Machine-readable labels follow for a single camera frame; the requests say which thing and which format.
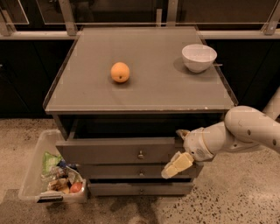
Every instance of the concrete floor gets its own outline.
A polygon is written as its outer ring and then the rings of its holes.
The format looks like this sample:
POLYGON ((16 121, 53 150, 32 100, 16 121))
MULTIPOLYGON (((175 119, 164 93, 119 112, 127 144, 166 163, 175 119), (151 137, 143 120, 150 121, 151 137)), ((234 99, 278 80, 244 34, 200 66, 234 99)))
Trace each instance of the concrete floor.
POLYGON ((280 155, 258 147, 221 153, 205 166, 184 197, 92 198, 87 204, 35 204, 18 198, 43 130, 53 120, 0 120, 0 223, 277 223, 280 155))

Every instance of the bowl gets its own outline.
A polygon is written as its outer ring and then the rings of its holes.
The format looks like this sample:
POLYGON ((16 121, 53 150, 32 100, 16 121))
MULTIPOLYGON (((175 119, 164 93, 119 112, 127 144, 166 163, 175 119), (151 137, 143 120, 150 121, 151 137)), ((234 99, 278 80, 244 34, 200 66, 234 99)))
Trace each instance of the bowl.
POLYGON ((187 45, 182 50, 185 66, 194 73, 207 70, 217 58, 217 52, 207 45, 187 45))

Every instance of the plastic bin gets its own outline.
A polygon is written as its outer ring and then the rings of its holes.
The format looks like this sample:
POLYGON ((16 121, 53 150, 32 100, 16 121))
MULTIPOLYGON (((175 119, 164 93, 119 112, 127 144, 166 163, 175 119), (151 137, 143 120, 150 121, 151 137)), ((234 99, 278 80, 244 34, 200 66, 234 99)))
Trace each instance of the plastic bin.
POLYGON ((80 192, 64 194, 63 192, 55 193, 42 193, 42 161, 45 151, 52 153, 53 155, 59 155, 56 149, 56 142, 64 140, 58 129, 49 129, 41 133, 31 162, 28 167, 27 173, 24 177, 24 183, 22 184, 18 197, 21 200, 34 201, 38 203, 42 202, 76 202, 85 203, 88 199, 87 181, 83 179, 83 186, 80 192))

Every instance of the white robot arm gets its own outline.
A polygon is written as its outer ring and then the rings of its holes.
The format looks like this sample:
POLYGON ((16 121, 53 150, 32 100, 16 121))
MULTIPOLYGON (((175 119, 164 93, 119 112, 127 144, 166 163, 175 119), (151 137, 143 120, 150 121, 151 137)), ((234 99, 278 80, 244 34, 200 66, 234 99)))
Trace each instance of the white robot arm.
POLYGON ((274 120, 280 113, 278 106, 278 112, 271 117, 257 109, 239 106, 227 112, 224 122, 193 131, 178 130, 185 152, 174 155, 162 170, 163 178, 175 176, 192 166, 193 161, 211 159, 219 151, 245 151, 262 144, 280 153, 280 123, 274 120))

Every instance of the drawer knob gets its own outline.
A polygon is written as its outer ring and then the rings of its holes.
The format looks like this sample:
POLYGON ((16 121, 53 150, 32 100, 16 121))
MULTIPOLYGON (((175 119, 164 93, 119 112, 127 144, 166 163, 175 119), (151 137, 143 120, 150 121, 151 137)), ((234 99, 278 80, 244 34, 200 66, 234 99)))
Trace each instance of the drawer knob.
POLYGON ((143 153, 142 153, 141 150, 139 151, 139 154, 138 154, 137 157, 138 157, 139 159, 144 159, 144 155, 143 155, 143 153))
POLYGON ((145 176, 145 173, 144 173, 143 171, 140 171, 140 172, 139 172, 139 176, 140 176, 140 177, 143 177, 143 176, 145 176))

